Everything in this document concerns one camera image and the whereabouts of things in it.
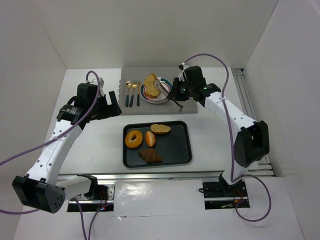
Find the large seeded bread slice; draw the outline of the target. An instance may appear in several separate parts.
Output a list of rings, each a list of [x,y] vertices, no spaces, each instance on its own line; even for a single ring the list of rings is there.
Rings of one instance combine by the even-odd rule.
[[[152,86],[155,87],[155,81],[156,81],[156,75],[154,73],[151,73],[149,76],[147,76],[144,79],[143,85],[144,86]]]

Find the crusty bread slice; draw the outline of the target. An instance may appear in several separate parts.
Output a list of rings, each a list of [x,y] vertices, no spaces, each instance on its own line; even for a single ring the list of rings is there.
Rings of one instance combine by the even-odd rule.
[[[155,99],[161,94],[161,92],[154,86],[145,86],[144,94],[150,99]]]

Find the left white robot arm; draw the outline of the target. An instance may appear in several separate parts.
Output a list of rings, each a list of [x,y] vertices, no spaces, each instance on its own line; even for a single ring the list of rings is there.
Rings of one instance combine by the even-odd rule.
[[[54,214],[65,201],[73,197],[84,195],[91,200],[97,195],[100,186],[96,177],[82,173],[58,182],[58,175],[73,143],[86,124],[121,114],[115,92],[109,92],[109,97],[110,104],[102,88],[96,84],[78,85],[77,95],[59,110],[50,143],[43,148],[36,163],[25,176],[16,176],[12,182],[12,187],[24,206]]]

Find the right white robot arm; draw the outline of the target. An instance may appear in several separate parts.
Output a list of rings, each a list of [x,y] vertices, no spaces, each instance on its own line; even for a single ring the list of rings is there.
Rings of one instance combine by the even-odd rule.
[[[263,121],[247,116],[225,97],[224,89],[208,84],[199,66],[179,66],[168,99],[181,102],[192,98],[218,116],[228,127],[231,165],[218,177],[221,193],[228,196],[236,190],[249,166],[270,152],[269,129]]]

